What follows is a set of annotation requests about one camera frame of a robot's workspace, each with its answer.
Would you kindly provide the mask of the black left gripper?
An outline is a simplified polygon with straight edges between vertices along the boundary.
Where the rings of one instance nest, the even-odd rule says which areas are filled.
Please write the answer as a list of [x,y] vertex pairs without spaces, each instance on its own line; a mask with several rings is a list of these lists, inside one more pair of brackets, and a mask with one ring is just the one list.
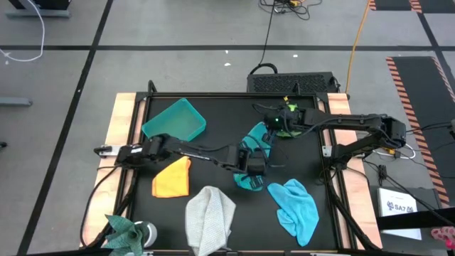
[[266,165],[267,155],[260,148],[241,148],[236,172],[249,176],[251,189],[263,189]]

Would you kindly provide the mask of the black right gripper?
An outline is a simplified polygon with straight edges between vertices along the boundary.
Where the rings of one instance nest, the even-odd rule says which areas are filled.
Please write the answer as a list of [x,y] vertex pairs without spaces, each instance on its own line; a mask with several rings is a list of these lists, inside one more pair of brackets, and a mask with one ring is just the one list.
[[267,132],[264,142],[272,144],[276,135],[278,137],[297,137],[302,133],[299,123],[300,114],[290,109],[281,109],[266,114]]

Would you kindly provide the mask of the lime green microfiber towel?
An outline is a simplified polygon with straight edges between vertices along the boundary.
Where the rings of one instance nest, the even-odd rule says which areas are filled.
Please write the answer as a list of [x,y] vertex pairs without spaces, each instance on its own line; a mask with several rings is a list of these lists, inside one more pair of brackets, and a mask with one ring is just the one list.
[[297,104],[285,102],[277,107],[277,116],[272,118],[276,135],[281,138],[296,138],[302,134],[301,113]]

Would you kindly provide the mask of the teal microfiber towel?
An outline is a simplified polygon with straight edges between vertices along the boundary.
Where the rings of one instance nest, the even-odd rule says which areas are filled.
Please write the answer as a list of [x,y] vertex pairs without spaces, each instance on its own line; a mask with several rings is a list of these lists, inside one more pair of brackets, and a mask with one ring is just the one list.
[[[267,132],[267,128],[263,122],[256,124],[249,133],[242,139],[241,144],[250,149],[260,148],[269,158],[271,145],[267,144],[263,140],[264,134]],[[233,174],[234,182],[240,187],[248,191],[261,191],[261,189],[251,189],[249,185],[249,176],[246,174]]]

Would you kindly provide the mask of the sky blue microfiber towel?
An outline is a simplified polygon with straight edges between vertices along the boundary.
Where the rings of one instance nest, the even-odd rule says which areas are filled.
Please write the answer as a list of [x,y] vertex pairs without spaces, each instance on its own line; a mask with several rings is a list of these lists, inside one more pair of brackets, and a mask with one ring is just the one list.
[[319,223],[319,212],[305,186],[293,178],[284,185],[271,183],[267,190],[279,206],[279,224],[296,238],[299,246],[308,245]]

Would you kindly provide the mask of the grey waffle-weave towel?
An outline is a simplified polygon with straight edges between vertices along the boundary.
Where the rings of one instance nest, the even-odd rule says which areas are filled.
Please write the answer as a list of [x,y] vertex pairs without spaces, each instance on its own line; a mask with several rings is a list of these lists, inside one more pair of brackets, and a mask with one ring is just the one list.
[[188,246],[196,256],[227,249],[236,204],[219,188],[205,186],[186,205]]

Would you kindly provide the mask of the teal plastic bin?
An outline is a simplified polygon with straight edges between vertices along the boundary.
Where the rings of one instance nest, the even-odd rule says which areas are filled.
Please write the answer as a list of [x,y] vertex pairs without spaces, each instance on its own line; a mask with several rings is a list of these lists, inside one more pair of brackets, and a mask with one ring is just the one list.
[[187,142],[195,139],[205,128],[205,118],[186,98],[177,100],[141,126],[148,138],[168,134]]

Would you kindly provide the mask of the orange microfiber towel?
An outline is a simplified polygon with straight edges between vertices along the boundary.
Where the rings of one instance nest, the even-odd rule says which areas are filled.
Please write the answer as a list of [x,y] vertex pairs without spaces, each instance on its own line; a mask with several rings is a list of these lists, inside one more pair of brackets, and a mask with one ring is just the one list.
[[159,172],[152,180],[151,194],[156,198],[178,198],[189,195],[191,160],[182,156]]

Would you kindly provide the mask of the black perforated computer case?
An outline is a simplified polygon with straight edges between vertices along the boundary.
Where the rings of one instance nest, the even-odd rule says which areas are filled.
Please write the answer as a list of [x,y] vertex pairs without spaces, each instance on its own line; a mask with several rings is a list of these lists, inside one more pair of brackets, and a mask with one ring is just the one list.
[[247,76],[248,92],[316,93],[339,92],[340,84],[332,72],[272,73]]

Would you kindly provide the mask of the white SA7 printed sheet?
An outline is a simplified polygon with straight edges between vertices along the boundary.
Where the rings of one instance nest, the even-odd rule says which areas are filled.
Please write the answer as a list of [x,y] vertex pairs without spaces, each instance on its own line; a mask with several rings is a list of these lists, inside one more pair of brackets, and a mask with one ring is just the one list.
[[[417,212],[417,202],[413,197],[406,193],[385,188],[378,189],[378,206],[380,217]],[[382,230],[381,233],[413,240],[422,239],[421,231],[418,228]]]

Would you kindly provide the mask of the dark green cloth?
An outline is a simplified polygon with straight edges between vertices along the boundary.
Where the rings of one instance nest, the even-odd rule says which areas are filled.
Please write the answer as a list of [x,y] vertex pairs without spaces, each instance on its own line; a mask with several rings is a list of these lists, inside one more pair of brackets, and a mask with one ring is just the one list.
[[110,227],[114,232],[106,236],[107,242],[102,246],[111,249],[109,256],[142,256],[144,246],[151,231],[146,223],[135,224],[119,215],[106,215]]

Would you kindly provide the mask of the black hazard-striped floor mat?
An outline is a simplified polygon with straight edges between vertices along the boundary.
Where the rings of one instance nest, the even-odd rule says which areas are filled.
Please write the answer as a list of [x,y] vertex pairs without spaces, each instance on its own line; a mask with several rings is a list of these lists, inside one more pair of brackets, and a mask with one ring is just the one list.
[[372,11],[411,11],[409,0],[370,0]]
[[455,0],[408,0],[413,11],[422,14],[455,14]]
[[434,57],[387,57],[430,179],[444,207],[455,207],[455,92]]

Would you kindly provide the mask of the pink patterned object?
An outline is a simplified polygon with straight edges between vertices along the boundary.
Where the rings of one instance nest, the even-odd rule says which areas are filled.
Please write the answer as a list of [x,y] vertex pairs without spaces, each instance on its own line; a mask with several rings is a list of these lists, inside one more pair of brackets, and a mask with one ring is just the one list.
[[455,250],[455,227],[441,227],[432,229],[431,235],[435,240],[441,240],[450,250]]

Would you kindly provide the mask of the grey desk foot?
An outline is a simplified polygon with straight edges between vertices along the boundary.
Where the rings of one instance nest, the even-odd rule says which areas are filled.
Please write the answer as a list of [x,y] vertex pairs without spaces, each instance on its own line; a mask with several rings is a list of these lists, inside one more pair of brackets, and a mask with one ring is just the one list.
[[0,106],[30,107],[32,104],[26,97],[0,97]]
[[6,11],[6,16],[9,18],[16,18],[16,17],[52,17],[52,18],[70,18],[70,12],[65,10],[41,10],[39,9],[38,12],[31,11],[28,9],[17,9],[13,11]]

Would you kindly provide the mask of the black table frame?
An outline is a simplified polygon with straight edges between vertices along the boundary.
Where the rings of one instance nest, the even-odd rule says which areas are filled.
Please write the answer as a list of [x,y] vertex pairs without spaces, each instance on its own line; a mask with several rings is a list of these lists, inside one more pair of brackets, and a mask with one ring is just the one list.
[[[282,95],[248,94],[246,92],[158,92],[149,101],[147,119],[151,119],[177,100],[186,98],[205,118],[206,128],[193,141],[210,148],[238,143],[258,122],[262,115],[252,104],[277,106]],[[189,171],[190,194],[180,198],[155,198],[151,194],[153,177],[177,158],[149,164],[138,171],[136,194],[132,203],[132,220],[148,220],[158,231],[151,249],[167,250],[176,254],[192,253],[185,232],[185,208],[204,186],[219,188],[236,205],[231,234],[227,246],[237,252],[336,250],[341,246],[341,229],[327,189],[321,184],[323,135],[311,132],[295,139],[278,139],[270,154],[273,168],[267,170],[266,184],[284,184],[295,178],[314,198],[319,222],[308,245],[299,246],[279,224],[279,206],[267,190],[258,192],[239,188],[232,173],[209,161],[193,159]]]

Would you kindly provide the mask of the black frame bar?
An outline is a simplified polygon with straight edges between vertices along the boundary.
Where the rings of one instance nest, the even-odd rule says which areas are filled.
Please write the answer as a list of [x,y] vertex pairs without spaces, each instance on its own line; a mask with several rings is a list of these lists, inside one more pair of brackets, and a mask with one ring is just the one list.
[[379,230],[455,227],[455,208],[379,217],[376,222]]

